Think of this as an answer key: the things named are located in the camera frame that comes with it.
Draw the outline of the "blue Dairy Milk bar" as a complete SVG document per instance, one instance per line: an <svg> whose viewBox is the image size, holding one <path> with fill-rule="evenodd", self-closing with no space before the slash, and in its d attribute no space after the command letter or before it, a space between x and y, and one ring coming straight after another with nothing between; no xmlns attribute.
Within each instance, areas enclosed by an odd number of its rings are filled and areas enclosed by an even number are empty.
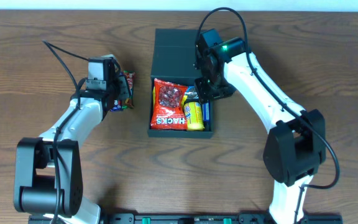
<svg viewBox="0 0 358 224"><path fill-rule="evenodd" d="M114 100L113 106L110 111L123 111L122 101L121 100Z"/></svg>

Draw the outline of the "KitKat Milo chunky bar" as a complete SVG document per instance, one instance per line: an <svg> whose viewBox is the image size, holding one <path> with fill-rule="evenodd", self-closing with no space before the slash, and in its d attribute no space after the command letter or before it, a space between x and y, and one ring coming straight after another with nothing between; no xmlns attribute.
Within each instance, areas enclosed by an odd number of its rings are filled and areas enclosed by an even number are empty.
<svg viewBox="0 0 358 224"><path fill-rule="evenodd" d="M124 71L124 76L126 77L128 86L129 86L129 91L130 91L130 97L128 97L127 99L124 100L123 102L123 108L124 109L133 109L134 108L134 102L133 102L133 94L134 94L134 78L135 78L135 72L131 72L131 71Z"/></svg>

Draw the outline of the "dark green box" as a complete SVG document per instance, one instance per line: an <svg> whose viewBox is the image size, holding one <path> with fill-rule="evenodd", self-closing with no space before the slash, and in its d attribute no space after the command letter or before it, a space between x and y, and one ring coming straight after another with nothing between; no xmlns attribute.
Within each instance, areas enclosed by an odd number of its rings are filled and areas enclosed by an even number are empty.
<svg viewBox="0 0 358 224"><path fill-rule="evenodd" d="M194 68L195 30L156 29L154 54L150 79L193 86L201 77L200 70ZM209 103L209 124L203 131L158 130L148 127L150 138L196 138L210 139L214 134L213 104Z"/></svg>

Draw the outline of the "blue Eclipse mint tin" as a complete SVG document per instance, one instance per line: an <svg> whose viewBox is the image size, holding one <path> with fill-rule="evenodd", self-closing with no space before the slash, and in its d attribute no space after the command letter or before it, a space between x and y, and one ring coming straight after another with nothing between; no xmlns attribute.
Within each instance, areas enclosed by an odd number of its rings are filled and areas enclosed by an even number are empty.
<svg viewBox="0 0 358 224"><path fill-rule="evenodd" d="M202 104L202 113L203 113L203 124L205 131L210 131L210 106L209 102Z"/></svg>

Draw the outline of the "yellow candy roll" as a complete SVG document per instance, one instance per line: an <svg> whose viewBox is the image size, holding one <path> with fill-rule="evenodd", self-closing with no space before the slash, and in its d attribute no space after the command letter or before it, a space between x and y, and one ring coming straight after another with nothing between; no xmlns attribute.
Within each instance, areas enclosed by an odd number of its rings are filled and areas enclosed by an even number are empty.
<svg viewBox="0 0 358 224"><path fill-rule="evenodd" d="M183 110L186 116L187 130L203 131L204 123L201 105L196 101L187 102L184 104Z"/></svg>

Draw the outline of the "red Hacks candy bag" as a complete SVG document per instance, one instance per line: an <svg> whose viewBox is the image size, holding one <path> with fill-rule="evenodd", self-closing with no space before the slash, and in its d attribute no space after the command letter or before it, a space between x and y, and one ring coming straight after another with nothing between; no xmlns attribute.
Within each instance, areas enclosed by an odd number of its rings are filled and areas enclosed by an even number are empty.
<svg viewBox="0 0 358 224"><path fill-rule="evenodd" d="M150 122L151 129L186 130L187 123L183 112L183 97L187 86L163 80L154 80L154 110Z"/></svg>

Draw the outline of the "blue Oreo cookie pack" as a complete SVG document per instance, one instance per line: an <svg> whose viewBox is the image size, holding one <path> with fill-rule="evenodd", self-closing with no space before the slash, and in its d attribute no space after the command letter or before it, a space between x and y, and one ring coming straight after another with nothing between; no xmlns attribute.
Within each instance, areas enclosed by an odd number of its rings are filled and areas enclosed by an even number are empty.
<svg viewBox="0 0 358 224"><path fill-rule="evenodd" d="M196 91L195 86L188 86L183 99L184 99L184 101L198 101L199 100L198 92Z"/></svg>

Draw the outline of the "yellow snack bag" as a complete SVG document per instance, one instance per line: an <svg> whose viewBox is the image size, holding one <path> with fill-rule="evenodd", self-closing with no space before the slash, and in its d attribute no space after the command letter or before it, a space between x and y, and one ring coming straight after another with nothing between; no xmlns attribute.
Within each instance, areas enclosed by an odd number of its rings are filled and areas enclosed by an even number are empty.
<svg viewBox="0 0 358 224"><path fill-rule="evenodd" d="M152 90L152 103L153 103L153 107L155 106L155 87L153 87Z"/></svg>

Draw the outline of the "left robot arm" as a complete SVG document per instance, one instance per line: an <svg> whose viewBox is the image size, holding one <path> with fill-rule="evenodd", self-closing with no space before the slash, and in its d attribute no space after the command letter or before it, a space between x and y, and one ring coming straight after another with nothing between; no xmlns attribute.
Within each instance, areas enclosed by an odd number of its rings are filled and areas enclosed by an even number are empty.
<svg viewBox="0 0 358 224"><path fill-rule="evenodd" d="M88 59L85 85L70 98L60 119L37 138L22 138L16 148L14 208L43 221L102 223L99 205L83 195L79 149L90 132L130 95L113 54Z"/></svg>

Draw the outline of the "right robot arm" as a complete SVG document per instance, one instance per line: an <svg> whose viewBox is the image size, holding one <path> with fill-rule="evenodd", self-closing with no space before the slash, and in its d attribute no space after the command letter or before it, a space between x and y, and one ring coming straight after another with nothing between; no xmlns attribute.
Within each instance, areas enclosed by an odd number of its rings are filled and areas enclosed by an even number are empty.
<svg viewBox="0 0 358 224"><path fill-rule="evenodd" d="M266 74L245 40L223 41L210 29L198 32L195 81L201 102L230 97L238 91L267 131L263 160L274 179L269 214L275 223L304 218L306 190L326 160L325 120L318 110L307 111L287 96Z"/></svg>

